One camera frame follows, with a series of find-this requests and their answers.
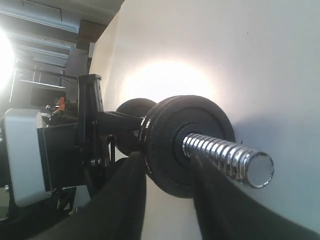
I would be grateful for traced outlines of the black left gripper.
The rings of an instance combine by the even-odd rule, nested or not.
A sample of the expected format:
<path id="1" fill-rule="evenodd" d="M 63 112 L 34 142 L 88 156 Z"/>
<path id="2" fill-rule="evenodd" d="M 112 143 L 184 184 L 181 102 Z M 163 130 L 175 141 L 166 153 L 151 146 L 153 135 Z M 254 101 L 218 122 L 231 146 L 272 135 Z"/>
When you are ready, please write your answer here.
<path id="1" fill-rule="evenodd" d="M 45 190 L 85 185 L 91 197 L 106 184 L 108 135 L 140 129 L 142 118 L 103 111 L 101 77 L 78 77 L 77 121 L 37 130 Z"/>

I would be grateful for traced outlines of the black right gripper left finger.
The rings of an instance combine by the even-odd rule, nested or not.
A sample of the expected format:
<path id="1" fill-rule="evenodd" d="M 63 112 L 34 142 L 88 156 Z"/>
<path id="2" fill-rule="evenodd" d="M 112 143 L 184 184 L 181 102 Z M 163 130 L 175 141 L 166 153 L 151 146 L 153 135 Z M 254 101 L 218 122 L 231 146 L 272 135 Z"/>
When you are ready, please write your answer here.
<path id="1" fill-rule="evenodd" d="M 78 212 L 35 240 L 139 240 L 146 209 L 145 158 L 133 152 Z"/>

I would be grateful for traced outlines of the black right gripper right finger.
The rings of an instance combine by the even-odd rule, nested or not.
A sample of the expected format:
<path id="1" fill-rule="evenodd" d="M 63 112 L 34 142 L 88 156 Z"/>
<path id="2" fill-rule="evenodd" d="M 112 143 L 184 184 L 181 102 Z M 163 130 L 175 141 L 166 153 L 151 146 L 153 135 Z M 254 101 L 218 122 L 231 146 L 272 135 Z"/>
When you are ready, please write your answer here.
<path id="1" fill-rule="evenodd" d="M 204 240 L 318 240 L 236 187 L 200 150 L 188 150 L 193 202 Z"/>

